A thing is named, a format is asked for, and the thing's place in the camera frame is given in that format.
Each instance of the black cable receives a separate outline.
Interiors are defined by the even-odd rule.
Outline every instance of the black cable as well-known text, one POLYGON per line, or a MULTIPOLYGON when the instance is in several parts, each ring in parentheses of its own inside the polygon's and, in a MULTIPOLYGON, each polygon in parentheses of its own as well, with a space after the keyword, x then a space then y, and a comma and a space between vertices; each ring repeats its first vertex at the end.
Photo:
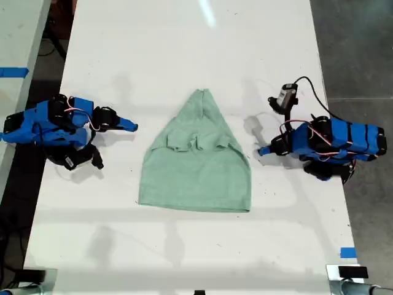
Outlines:
POLYGON ((25 263, 25 259, 26 259, 26 250, 25 250, 25 248, 23 247, 22 232, 21 232, 21 231, 18 231, 18 234, 19 234, 19 247, 20 247, 20 251, 21 251, 21 253, 22 253, 22 257, 23 257, 23 262, 22 262, 22 264, 24 264, 24 263, 25 263))
POLYGON ((0 252, 0 286, 4 282, 4 264, 5 264, 8 241, 9 241, 9 234, 6 234, 6 236, 4 237, 4 241, 3 241, 4 248, 0 252))
POLYGON ((45 54, 39 54, 38 56, 39 57, 47 57, 47 56, 51 55, 53 52, 55 52, 55 51, 56 51, 56 48, 53 48, 50 52, 45 53, 45 54))
POLYGON ((341 119, 340 117, 338 117, 338 116, 334 115, 332 112, 330 112, 330 111, 325 107, 325 105, 320 101, 320 99, 319 99, 318 96, 317 96, 317 93, 315 92, 314 85, 313 85, 313 83, 311 82, 311 80, 309 79, 309 77, 307 77, 307 76, 302 76, 302 77, 296 79, 296 81, 294 82, 294 84, 296 84, 297 82, 299 82, 299 81, 302 80, 302 79, 306 79, 306 80, 309 82, 309 84, 310 84, 310 86, 311 86, 311 89, 313 90, 313 93, 314 93, 315 98, 317 99, 317 101, 319 102, 319 104, 325 109, 325 111, 327 111, 332 117, 334 117, 334 118, 336 118, 336 119, 338 119, 338 120, 344 121, 344 120, 341 119))
POLYGON ((51 44, 53 45, 53 48, 52 48, 51 51, 48 52, 48 53, 43 53, 43 54, 38 53, 38 56, 39 56, 39 57, 47 57, 47 56, 51 55, 53 52, 56 51, 55 45, 54 45, 50 40, 42 39, 42 40, 41 40, 41 43, 44 43, 44 42, 49 42, 49 43, 51 43, 51 44))

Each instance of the red wire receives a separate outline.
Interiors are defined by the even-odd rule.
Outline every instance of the red wire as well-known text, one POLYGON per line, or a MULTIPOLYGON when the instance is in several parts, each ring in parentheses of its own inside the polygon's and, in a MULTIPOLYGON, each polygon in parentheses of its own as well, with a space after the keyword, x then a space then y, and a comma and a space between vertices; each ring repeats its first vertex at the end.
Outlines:
MULTIPOLYGON (((306 120, 298 120, 298 119, 294 119, 294 120, 288 120, 288 121, 285 121, 284 123, 282 123, 280 126, 279 126, 279 129, 280 129, 280 133, 282 134, 282 126, 283 125, 285 125, 286 123, 288 123, 288 122, 303 122, 303 123, 308 123, 309 125, 307 126, 309 129, 311 129, 311 131, 313 132, 312 133, 312 135, 311 135, 311 137, 310 138, 312 138, 313 136, 314 136, 314 133, 316 134, 316 135, 318 135, 322 140, 324 140, 329 146, 332 146, 332 143, 330 142, 330 141, 328 141, 326 138, 324 138, 323 136, 322 136, 322 134, 320 134, 318 131, 316 131, 314 128, 312 128, 310 125, 311 125, 311 122, 310 121, 306 121, 306 120)), ((339 152, 316 152, 318 155, 326 155, 326 156, 328 156, 328 158, 326 159, 326 160, 323 160, 323 162, 325 162, 325 161, 327 161, 329 158, 330 158, 330 156, 331 155, 337 155, 337 154, 339 154, 339 152)), ((354 154, 354 155, 357 155, 357 154, 359 154, 359 153, 357 153, 357 152, 348 152, 348 154, 354 154)))

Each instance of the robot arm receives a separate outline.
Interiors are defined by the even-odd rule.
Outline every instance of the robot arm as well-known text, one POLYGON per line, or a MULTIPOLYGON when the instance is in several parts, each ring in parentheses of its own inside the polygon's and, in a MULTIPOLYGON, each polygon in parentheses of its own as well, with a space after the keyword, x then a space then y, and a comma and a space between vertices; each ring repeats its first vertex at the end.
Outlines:
POLYGON ((102 169, 101 156, 91 143, 96 132, 135 132, 137 129, 137 124, 119 117, 111 108, 94 108, 94 102, 90 100, 59 94, 33 109, 8 116, 4 122, 4 133, 0 135, 8 143, 43 146, 48 159, 68 170, 90 159, 94 166, 102 169), (91 130, 89 141, 84 129, 87 123, 91 130))

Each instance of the white wire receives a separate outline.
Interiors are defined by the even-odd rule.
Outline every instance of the white wire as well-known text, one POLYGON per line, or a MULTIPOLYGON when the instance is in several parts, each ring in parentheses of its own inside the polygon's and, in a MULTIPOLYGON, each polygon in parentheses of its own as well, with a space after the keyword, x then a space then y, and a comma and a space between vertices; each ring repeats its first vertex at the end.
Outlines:
POLYGON ((73 98, 73 96, 67 97, 67 105, 69 106, 69 108, 68 108, 68 109, 65 109, 64 112, 80 111, 80 112, 84 113, 84 114, 87 116, 88 122, 89 122, 90 126, 92 127, 92 129, 95 130, 95 131, 99 131, 99 127, 98 127, 98 129, 94 127, 93 123, 91 122, 90 116, 89 116, 83 109, 74 108, 74 107, 72 107, 72 106, 69 104, 69 100, 70 100, 71 98, 73 98))

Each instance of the cable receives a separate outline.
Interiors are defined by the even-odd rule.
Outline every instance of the cable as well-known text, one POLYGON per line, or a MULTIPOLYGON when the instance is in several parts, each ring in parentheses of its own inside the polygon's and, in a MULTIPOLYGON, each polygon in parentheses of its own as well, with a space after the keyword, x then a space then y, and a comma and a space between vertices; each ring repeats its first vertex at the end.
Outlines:
POLYGON ((313 132, 313 133, 315 133, 316 135, 318 135, 323 141, 325 141, 329 146, 331 146, 332 145, 332 143, 329 141, 329 140, 327 140, 326 138, 324 138, 323 136, 322 136, 322 134, 320 134, 318 131, 316 131, 313 127, 311 127, 311 122, 309 122, 309 121, 306 121, 306 120, 297 120, 297 119, 294 119, 294 120, 288 120, 288 121, 285 121, 284 123, 282 123, 281 125, 280 125, 280 127, 279 127, 279 129, 280 129, 280 132, 281 132, 281 134, 282 134, 282 126, 283 125, 285 125, 286 123, 289 123, 289 122, 304 122, 304 123, 307 123, 308 124, 308 128, 309 129, 311 129, 311 131, 313 132))
POLYGON ((48 53, 38 54, 39 57, 47 57, 47 56, 51 55, 53 52, 56 51, 56 47, 54 46, 54 44, 53 44, 52 42, 50 42, 50 40, 43 39, 43 40, 41 40, 41 42, 42 42, 42 43, 43 43, 43 42, 49 42, 49 43, 51 43, 51 44, 53 45, 53 48, 52 48, 51 51, 48 52, 48 53))
POLYGON ((51 55, 53 52, 55 52, 55 51, 56 51, 56 48, 53 48, 50 52, 45 53, 45 54, 39 54, 38 56, 39 57, 47 57, 47 56, 51 55))
POLYGON ((88 121, 89 121, 89 123, 90 123, 91 128, 94 129, 95 131, 99 131, 99 127, 98 127, 98 128, 95 128, 95 127, 94 127, 94 125, 93 125, 93 123, 92 123, 92 119, 91 119, 90 115, 89 115, 86 111, 84 111, 83 109, 74 108, 73 106, 71 106, 71 105, 69 104, 69 100, 70 100, 71 98, 73 98, 73 96, 67 97, 67 104, 68 104, 69 108, 68 108, 68 109, 65 109, 64 112, 80 111, 80 112, 84 113, 84 114, 87 116, 87 118, 88 118, 88 121))
POLYGON ((309 84, 310 84, 310 86, 311 86, 311 89, 312 89, 312 91, 313 91, 313 93, 314 93, 315 98, 317 99, 317 101, 319 102, 319 104, 325 109, 325 111, 327 111, 332 117, 334 117, 334 118, 336 118, 336 119, 338 119, 338 120, 344 121, 344 120, 341 119, 340 117, 338 117, 338 116, 334 115, 332 112, 330 112, 330 111, 325 107, 325 105, 320 101, 320 99, 318 98, 317 93, 316 93, 316 91, 315 91, 314 85, 313 85, 313 83, 311 82, 311 80, 309 79, 309 77, 307 77, 307 76, 302 76, 302 77, 296 79, 296 81, 294 82, 294 84, 296 84, 297 82, 299 82, 299 81, 302 80, 302 79, 306 79, 306 80, 309 82, 309 84))
POLYGON ((20 247, 20 251, 22 253, 22 257, 23 257, 23 263, 25 263, 25 259, 26 259, 26 250, 23 247, 23 237, 22 237, 22 232, 18 231, 19 234, 19 247, 20 247))

